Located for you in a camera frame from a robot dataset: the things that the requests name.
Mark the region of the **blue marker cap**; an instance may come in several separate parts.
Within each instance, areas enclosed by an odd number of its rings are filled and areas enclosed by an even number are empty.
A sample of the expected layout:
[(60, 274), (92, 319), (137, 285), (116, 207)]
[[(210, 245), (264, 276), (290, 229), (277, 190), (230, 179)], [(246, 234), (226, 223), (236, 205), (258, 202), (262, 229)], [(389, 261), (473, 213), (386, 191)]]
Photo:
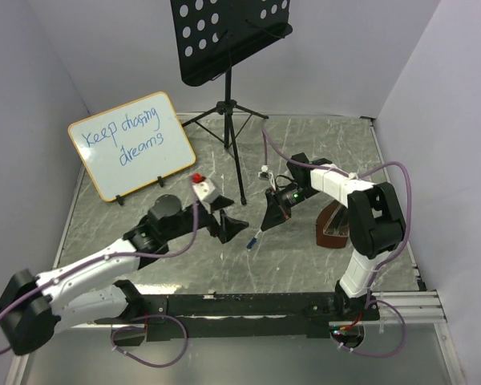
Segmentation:
[(251, 249), (257, 243), (257, 238), (253, 237), (250, 242), (246, 245), (247, 249)]

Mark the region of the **white rainbow whiteboard marker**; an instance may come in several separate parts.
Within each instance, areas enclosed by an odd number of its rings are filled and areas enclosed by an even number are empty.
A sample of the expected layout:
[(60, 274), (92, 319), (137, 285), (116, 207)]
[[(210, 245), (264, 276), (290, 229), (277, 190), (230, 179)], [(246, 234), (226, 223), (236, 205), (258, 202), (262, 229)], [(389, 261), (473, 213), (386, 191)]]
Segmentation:
[(246, 245), (246, 249), (251, 250), (254, 245), (261, 239), (264, 231), (262, 229), (259, 229), (256, 234), (252, 237), (252, 239), (249, 241), (249, 243)]

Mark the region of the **orange framed whiteboard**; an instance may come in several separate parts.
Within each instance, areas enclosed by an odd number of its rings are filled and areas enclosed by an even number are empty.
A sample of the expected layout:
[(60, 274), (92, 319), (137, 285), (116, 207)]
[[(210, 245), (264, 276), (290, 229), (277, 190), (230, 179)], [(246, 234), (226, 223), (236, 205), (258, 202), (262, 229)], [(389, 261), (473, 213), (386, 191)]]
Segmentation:
[(75, 122), (67, 133), (107, 202), (196, 162), (172, 102), (162, 91)]

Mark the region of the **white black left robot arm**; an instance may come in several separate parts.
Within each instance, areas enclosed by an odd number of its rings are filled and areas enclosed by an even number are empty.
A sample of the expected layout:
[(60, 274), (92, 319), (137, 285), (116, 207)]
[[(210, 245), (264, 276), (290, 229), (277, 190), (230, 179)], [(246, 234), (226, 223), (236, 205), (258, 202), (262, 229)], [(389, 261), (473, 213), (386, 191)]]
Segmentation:
[(9, 343), (4, 350), (28, 355), (57, 333), (88, 321), (134, 322), (142, 313), (143, 297), (122, 275), (186, 253), (187, 246), (171, 252), (169, 242), (185, 235), (195, 238), (200, 229), (222, 244), (230, 242), (249, 227), (226, 213), (232, 203), (219, 195), (195, 198), (184, 207), (178, 197), (166, 194), (99, 252), (39, 274), (28, 269), (15, 273), (0, 296), (0, 329)]

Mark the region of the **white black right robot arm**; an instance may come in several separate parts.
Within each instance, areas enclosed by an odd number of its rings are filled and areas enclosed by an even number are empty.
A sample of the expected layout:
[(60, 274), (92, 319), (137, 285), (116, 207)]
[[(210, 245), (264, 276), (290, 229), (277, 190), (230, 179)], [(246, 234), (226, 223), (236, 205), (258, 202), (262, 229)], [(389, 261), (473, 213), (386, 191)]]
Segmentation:
[(310, 161), (298, 153), (287, 161), (293, 182), (265, 190), (264, 232), (288, 221), (292, 207), (324, 193), (347, 210), (349, 236), (354, 251), (345, 273), (335, 286), (333, 308), (352, 319), (366, 306), (368, 289), (381, 264), (404, 240), (406, 222), (394, 187), (374, 184), (337, 168), (325, 158)]

